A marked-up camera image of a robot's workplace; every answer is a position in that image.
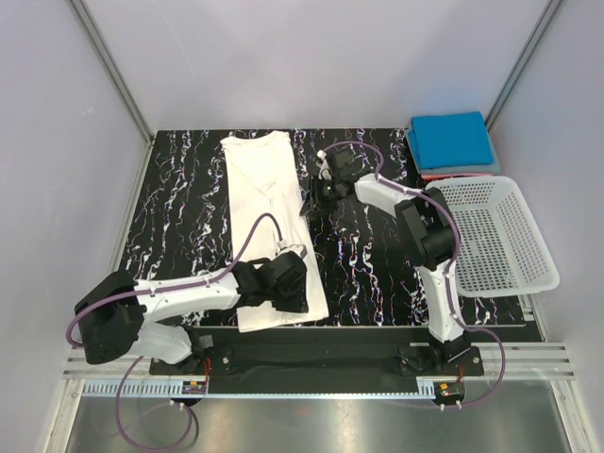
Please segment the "white t-shirt with print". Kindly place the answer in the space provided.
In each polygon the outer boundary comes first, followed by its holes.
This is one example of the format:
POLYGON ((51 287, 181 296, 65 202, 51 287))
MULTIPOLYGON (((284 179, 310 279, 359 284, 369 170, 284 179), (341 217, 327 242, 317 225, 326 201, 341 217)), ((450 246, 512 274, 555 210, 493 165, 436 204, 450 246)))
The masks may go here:
POLYGON ((272 258, 282 244, 302 243, 308 249, 307 313, 279 312, 265 302, 237 310, 239 331, 319 321, 328 316, 327 298, 314 255, 290 135, 273 131, 256 139, 221 140, 226 158, 232 251, 243 261, 272 258))

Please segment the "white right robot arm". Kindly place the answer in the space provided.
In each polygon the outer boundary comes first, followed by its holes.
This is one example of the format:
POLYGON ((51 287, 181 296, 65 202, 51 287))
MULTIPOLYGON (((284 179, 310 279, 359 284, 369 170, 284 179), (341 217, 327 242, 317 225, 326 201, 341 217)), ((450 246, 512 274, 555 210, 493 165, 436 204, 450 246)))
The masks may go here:
POLYGON ((418 356, 417 366, 422 371, 431 366, 444 375, 453 372, 471 343, 465 334, 455 276, 461 238, 442 193, 423 192, 370 174, 351 181, 312 176, 300 214, 327 215, 347 197, 397 221, 402 251, 419 273, 428 302, 428 351, 418 356))

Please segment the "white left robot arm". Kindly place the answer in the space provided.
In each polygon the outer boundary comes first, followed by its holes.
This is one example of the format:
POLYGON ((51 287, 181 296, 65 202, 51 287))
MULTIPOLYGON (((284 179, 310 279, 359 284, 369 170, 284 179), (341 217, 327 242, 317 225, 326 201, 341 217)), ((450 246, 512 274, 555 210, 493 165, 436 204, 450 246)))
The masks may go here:
POLYGON ((306 277, 307 266, 293 250, 197 277, 135 280, 126 271, 114 271, 75 305, 79 344, 90 365, 137 354, 191 374, 202 366, 204 351, 184 327, 167 326, 166 319, 264 303, 278 312, 303 314, 306 277))

